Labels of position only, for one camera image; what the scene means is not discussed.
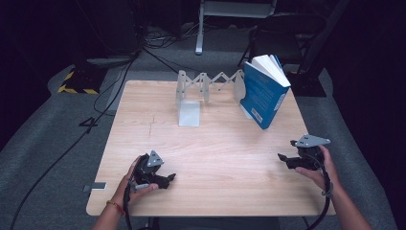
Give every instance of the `wire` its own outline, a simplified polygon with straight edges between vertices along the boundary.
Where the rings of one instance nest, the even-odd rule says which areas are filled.
[[[307,227],[307,228],[310,227],[310,224],[308,224],[307,218],[302,217],[302,219],[304,220],[305,227]]]
[[[33,186],[30,188],[30,190],[26,193],[26,195],[24,196],[23,200],[20,202],[17,211],[14,214],[14,217],[12,219],[12,223],[11,223],[11,227],[10,229],[12,230],[14,228],[14,225],[17,221],[18,218],[18,214],[21,211],[21,208],[23,207],[25,201],[27,200],[27,198],[30,196],[30,194],[33,192],[33,190],[35,189],[35,187],[39,184],[39,182],[41,182],[41,180],[45,177],[45,175],[47,175],[47,173],[84,137],[84,135],[86,135],[86,133],[96,124],[96,122],[104,115],[104,113],[108,110],[108,108],[111,106],[111,104],[113,104],[113,102],[116,100],[116,98],[119,95],[120,90],[123,87],[124,81],[125,81],[125,77],[126,74],[128,72],[129,67],[132,65],[132,63],[134,62],[136,58],[132,59],[130,64],[127,66],[125,73],[124,73],[124,77],[123,77],[123,81],[120,84],[120,88],[117,91],[117,94],[115,95],[115,97],[113,98],[113,100],[110,102],[110,104],[106,107],[106,109],[102,112],[102,114],[99,115],[98,118],[96,118],[96,120],[90,124],[90,126],[80,135],[80,137],[74,142],[74,144],[72,144],[65,152],[63,152],[59,158],[36,180],[36,182],[33,184]]]
[[[328,176],[328,173],[326,171],[325,165],[322,164],[317,158],[313,157],[310,154],[306,154],[305,156],[308,156],[309,158],[313,159],[317,164],[319,164],[320,169],[322,170],[324,179],[325,179],[325,188],[326,188],[326,193],[330,191],[330,178]],[[323,208],[322,214],[316,219],[316,221],[313,222],[309,227],[306,228],[306,230],[311,230],[314,229],[319,223],[323,220],[323,218],[326,216],[326,213],[328,211],[330,203],[330,197],[329,195],[326,195],[326,202],[325,202],[325,207]]]
[[[176,71],[175,69],[173,69],[170,65],[164,63],[161,59],[159,59],[157,56],[155,56],[153,53],[151,53],[149,50],[147,50],[146,48],[143,48],[149,55],[153,56],[154,58],[156,58],[157,60],[161,61],[163,64],[165,64],[169,69],[171,69],[173,72],[175,72],[176,74],[178,74],[179,71]]]
[[[111,49],[107,44],[105,44],[105,42],[103,41],[103,39],[99,36],[99,33],[96,31],[95,27],[93,26],[93,23],[91,22],[90,18],[87,16],[86,12],[84,11],[83,7],[81,6],[80,2],[78,0],[75,0],[75,2],[77,3],[81,13],[83,14],[83,16],[86,18],[87,23],[89,24],[90,28],[92,29],[93,33],[95,34],[95,36],[98,38],[98,40],[101,42],[101,44],[110,52],[116,54],[116,55],[126,55],[126,56],[134,56],[136,53],[139,52],[139,47],[137,46],[137,48],[131,52],[131,53],[119,53],[113,49]]]
[[[126,67],[126,65],[125,65],[125,66],[123,67],[123,69],[120,71],[119,77],[118,77],[116,80],[114,80],[114,82],[113,82],[112,84],[110,84],[110,86],[108,86],[104,91],[102,91],[102,92],[99,94],[98,98],[97,98],[97,99],[95,100],[95,102],[93,103],[93,108],[94,108],[97,112],[102,113],[102,111],[100,111],[100,110],[98,110],[98,109],[96,108],[96,103],[98,102],[99,98],[102,96],[102,94],[104,94],[105,92],[107,92],[107,90],[109,90],[111,87],[113,87],[113,85],[115,85],[115,84],[120,80],[120,78],[122,77],[122,73],[123,73],[123,70],[125,69],[125,67]],[[112,116],[112,117],[116,116],[116,115],[114,115],[114,114],[107,114],[107,113],[104,113],[104,115],[106,115],[106,116]]]

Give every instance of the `gray carpet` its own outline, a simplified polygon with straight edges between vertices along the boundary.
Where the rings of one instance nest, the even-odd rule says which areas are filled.
[[[175,42],[168,48],[150,51],[183,66],[169,63],[176,70],[208,72],[212,76],[223,71],[232,75],[245,49],[247,33],[246,30],[205,33],[202,56],[194,54],[195,36]],[[105,109],[114,88],[108,87],[123,69],[118,67],[108,71],[101,91],[108,90],[100,95],[57,93],[70,68],[68,66],[61,70],[49,81],[52,97],[15,133],[0,153],[0,229],[10,228],[13,215],[24,195],[85,131],[85,127],[80,127],[79,123],[89,117],[99,116],[94,106],[98,110]],[[170,69],[142,52],[130,71],[159,73]],[[321,74],[320,80],[327,92],[326,98],[297,98],[309,133],[331,140],[332,144],[328,147],[340,178],[373,229],[396,229],[385,193],[352,139],[331,97],[332,85],[327,71]],[[113,116],[103,116],[98,126],[92,128],[42,179],[22,207],[14,229],[91,227],[96,218],[86,214],[88,194],[81,189],[94,181],[113,120]],[[308,220],[312,223],[315,217],[308,217]],[[146,218],[133,217],[134,229],[144,226],[146,221]],[[280,218],[280,226],[282,230],[305,229],[301,217]],[[340,229],[337,217],[326,217],[317,229]]]

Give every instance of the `yellow and black tape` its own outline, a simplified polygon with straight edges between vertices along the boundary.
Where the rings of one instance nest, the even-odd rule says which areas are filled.
[[[99,94],[106,73],[106,69],[92,70],[91,73],[89,73],[89,71],[79,72],[73,68],[57,92]]]

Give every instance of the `table top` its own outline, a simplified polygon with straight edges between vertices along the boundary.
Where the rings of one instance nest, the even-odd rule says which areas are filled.
[[[155,150],[165,161],[157,174],[176,173],[167,190],[145,195],[129,212],[144,217],[318,216],[325,197],[310,179],[289,170],[277,153],[298,156],[290,140],[307,133],[292,92],[266,130],[246,118],[234,100],[233,83],[211,87],[210,101],[190,88],[186,100],[200,101],[200,126],[179,126],[176,82],[130,80],[100,163],[89,215],[99,215],[132,161]],[[332,205],[327,212],[334,214]]]

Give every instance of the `book cover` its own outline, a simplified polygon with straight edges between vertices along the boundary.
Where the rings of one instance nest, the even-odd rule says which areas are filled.
[[[272,123],[290,83],[278,60],[271,56],[254,57],[244,65],[245,98],[240,103],[262,129]]]

